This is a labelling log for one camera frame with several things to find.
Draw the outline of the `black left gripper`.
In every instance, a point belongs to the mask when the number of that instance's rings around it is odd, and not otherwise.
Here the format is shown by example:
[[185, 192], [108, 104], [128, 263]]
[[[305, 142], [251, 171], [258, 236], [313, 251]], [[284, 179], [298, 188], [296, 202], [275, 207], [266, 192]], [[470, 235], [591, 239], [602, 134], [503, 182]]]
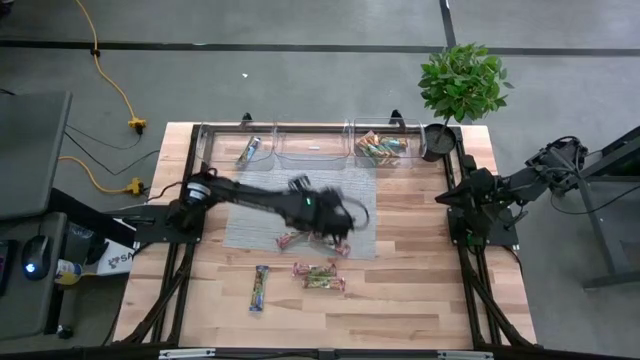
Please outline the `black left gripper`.
[[337, 187], [313, 189], [310, 185], [306, 175], [288, 182], [289, 194], [299, 195], [300, 205], [294, 215], [285, 216], [285, 224], [300, 230], [296, 241], [320, 242], [331, 237], [339, 247], [355, 229], [354, 217], [343, 204], [343, 193]]

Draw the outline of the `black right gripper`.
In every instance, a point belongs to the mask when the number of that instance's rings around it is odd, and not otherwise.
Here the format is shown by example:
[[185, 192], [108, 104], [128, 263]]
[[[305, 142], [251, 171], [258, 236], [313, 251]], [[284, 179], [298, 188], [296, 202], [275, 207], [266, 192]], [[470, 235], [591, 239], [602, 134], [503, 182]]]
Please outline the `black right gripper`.
[[500, 176], [493, 175], [487, 168], [480, 168], [471, 171], [466, 180], [455, 188], [436, 196], [435, 201], [467, 213], [498, 213], [501, 210], [497, 199], [500, 184]]

